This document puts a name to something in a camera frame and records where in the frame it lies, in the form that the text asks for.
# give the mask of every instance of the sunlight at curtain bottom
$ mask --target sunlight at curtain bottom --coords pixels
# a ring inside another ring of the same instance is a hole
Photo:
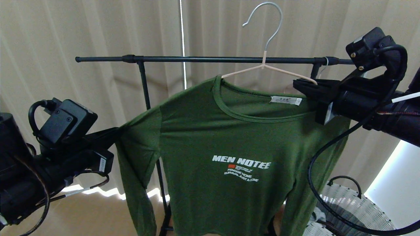
[[[73,192],[73,191],[82,190],[82,189],[83,189],[82,186],[80,186],[79,184],[76,184],[76,185],[72,185],[72,186],[69,186],[69,187],[65,187],[61,191],[62,192]],[[110,196],[116,195],[121,200],[126,199],[126,194],[120,194],[118,192],[117,188],[113,188],[113,189],[110,189],[108,191],[103,191],[101,188],[96,187],[96,188],[93,188],[93,189],[86,190],[83,193],[84,194],[100,193],[104,197],[110,197]],[[163,198],[162,198],[162,196],[160,194],[160,190],[158,188],[152,189],[150,192],[147,193],[147,196],[149,198],[151,198],[152,196],[155,196],[155,195],[158,196],[159,202],[163,202]],[[165,198],[166,198],[167,202],[170,200],[169,195],[165,195]]]

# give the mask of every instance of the clothing rack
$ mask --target clothing rack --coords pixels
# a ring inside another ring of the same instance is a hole
[[[149,57],[149,56],[136,56],[136,55],[124,55],[121,57],[76,57],[76,62],[100,62],[100,61],[122,61],[126,63],[136,63],[139,66],[140,76],[142,79],[144,99],[146,102],[146,108],[150,109],[150,98],[149,90],[147,89],[146,80],[146,69],[144,67],[145,62],[198,62],[198,63],[262,63],[263,58],[259,57]],[[332,65],[353,65],[350,59],[339,59],[336,57],[323,57],[323,58],[266,58],[266,63],[277,63],[277,64],[312,64],[311,78],[315,79],[318,75],[319,68],[324,66]],[[159,236],[166,236],[168,231],[173,231],[173,227],[169,226],[171,219],[171,206],[167,204],[165,197],[165,190],[162,178],[162,168],[160,160],[156,161],[157,174],[159,176],[160,194],[163,199],[163,208],[165,211],[165,218],[163,219],[162,226],[160,228]],[[267,236],[275,236],[273,226],[274,217],[271,219],[268,226]]]

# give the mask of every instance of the hanger hook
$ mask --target hanger hook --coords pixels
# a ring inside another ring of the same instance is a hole
[[[273,6],[275,6],[276,8],[277,8],[277,10],[278,10],[278,12],[280,13],[280,22],[279,22],[279,24],[278,24],[278,27],[277,27],[277,30],[274,32],[274,34],[268,39],[268,41],[267,41],[267,43],[265,44],[265,49],[264,49],[264,51],[267,51],[267,47],[268,47],[268,44],[270,43],[270,41],[274,38],[274,36],[278,33],[278,31],[280,30],[280,26],[281,26],[281,23],[282,23],[282,21],[283,21],[283,12],[281,11],[281,8],[277,5],[277,4],[275,4],[275,3],[272,3],[272,2],[265,2],[265,3],[261,3],[261,4],[259,4],[256,8],[254,8],[254,10],[251,12],[251,15],[249,16],[249,18],[248,18],[248,20],[242,25],[242,27],[245,27],[245,25],[247,25],[248,23],[249,23],[249,20],[251,19],[251,17],[252,17],[252,15],[254,14],[254,12],[260,7],[260,6],[262,6],[262,5],[266,5],[266,4],[269,4],[269,5],[273,5]]]

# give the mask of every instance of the horizontal bar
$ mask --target horizontal bar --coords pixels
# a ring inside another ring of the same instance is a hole
[[[76,57],[77,62],[91,61],[123,61],[127,63],[137,62],[207,62],[207,63],[262,63],[263,58],[255,57],[149,57],[125,55],[122,57]],[[323,58],[266,58],[266,63],[284,64],[322,64],[326,65],[327,60]],[[329,65],[353,65],[352,60],[328,57]]]

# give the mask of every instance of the shirt sleeve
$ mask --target shirt sleeve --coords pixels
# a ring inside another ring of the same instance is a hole
[[[146,189],[160,157],[160,124],[160,109],[156,107],[120,127],[123,134],[115,143],[127,205],[139,236],[156,235],[155,215]]]
[[[339,159],[347,138],[328,148],[316,160],[312,168],[312,181],[320,192],[325,186],[337,160]],[[289,192],[281,223],[281,236],[301,236],[314,210],[317,199],[307,181],[307,167],[311,158],[305,160],[297,174],[295,185]]]

